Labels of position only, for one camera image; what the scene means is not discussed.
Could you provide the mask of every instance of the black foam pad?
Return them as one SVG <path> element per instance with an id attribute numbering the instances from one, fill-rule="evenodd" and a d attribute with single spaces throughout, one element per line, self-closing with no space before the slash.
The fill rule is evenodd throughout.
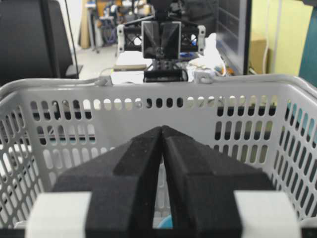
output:
<path id="1" fill-rule="evenodd" d="M 151 229 L 161 160 L 161 128 L 72 168 L 53 191 L 92 191 L 86 235 L 129 237 Z"/>
<path id="2" fill-rule="evenodd" d="M 190 176 L 186 207 L 199 237 L 240 238 L 242 224 L 235 190 L 273 190 L 266 174 Z"/>
<path id="3" fill-rule="evenodd" d="M 234 190 L 272 190 L 261 170 L 164 126 L 163 155 L 173 225 L 198 237 L 240 237 Z"/>

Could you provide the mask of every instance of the basket rim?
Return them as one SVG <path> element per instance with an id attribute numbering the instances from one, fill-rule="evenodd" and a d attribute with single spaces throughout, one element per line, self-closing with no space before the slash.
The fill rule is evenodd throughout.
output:
<path id="1" fill-rule="evenodd" d="M 169 83 L 151 83 L 150 85 L 163 86 L 168 84 L 171 85 L 181 85 L 181 84 L 192 84 L 194 82 L 169 82 Z M 199 84 L 263 84 L 263 83 L 280 83 L 296 86 L 302 89 L 305 93 L 311 95 L 317 100 L 317 88 L 314 87 L 309 82 L 304 79 L 291 76 L 286 74 L 266 74 L 266 75 L 246 75 L 246 76 L 232 76 L 232 77 L 215 77 L 208 81 L 208 83 Z M 146 87 L 147 84 L 132 84 L 133 86 Z M 3 85 L 0 88 L 0 101 L 2 101 L 6 96 L 11 93 L 17 92 L 19 90 L 25 89 L 36 89 L 36 88 L 65 88 L 65 87 L 112 87 L 112 81 L 110 76 L 78 80 L 78 79 L 51 79 L 51 78 L 31 78 L 31 79 L 20 79 Z M 131 84 L 117 84 L 115 87 L 127 87 Z"/>

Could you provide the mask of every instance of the plastic basket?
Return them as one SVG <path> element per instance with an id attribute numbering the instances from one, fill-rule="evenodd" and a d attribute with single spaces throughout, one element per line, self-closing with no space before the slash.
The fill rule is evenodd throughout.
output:
<path id="1" fill-rule="evenodd" d="M 0 224 L 26 220 L 63 171 L 158 125 L 262 168 L 299 219 L 317 214 L 317 90 L 283 75 L 107 86 L 20 80 L 0 89 Z M 156 217 L 169 214 L 164 166 Z"/>

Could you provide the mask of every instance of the computer monitor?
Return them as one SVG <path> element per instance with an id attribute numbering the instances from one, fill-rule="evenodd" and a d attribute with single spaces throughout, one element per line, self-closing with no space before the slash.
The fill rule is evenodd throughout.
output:
<path id="1" fill-rule="evenodd" d="M 217 14 L 217 49 L 234 75 L 249 71 L 252 0 L 220 0 Z"/>

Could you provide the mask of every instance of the office chair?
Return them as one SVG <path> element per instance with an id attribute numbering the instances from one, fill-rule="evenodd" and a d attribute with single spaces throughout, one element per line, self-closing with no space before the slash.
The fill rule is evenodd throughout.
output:
<path id="1" fill-rule="evenodd" d="M 1 1 L 0 32 L 0 85 L 23 78 L 77 78 L 56 0 Z"/>

